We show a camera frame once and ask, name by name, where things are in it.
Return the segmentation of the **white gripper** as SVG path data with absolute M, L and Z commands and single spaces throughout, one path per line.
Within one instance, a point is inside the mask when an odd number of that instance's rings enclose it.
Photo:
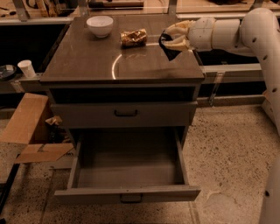
M 202 17 L 196 22 L 194 20 L 184 20 L 172 24 L 164 30 L 164 39 L 175 40 L 183 38 L 183 40 L 178 43 L 165 41 L 164 46 L 174 51 L 186 51 L 192 47 L 199 52 L 210 51 L 212 49 L 212 33 L 215 22 L 216 20 L 213 17 Z

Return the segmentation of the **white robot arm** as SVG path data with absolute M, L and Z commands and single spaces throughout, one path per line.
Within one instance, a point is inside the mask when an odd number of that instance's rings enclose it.
M 257 57 L 280 133 L 280 26 L 271 10 L 255 8 L 241 20 L 202 17 L 178 22 L 162 32 L 158 43 L 169 60 L 189 49 Z

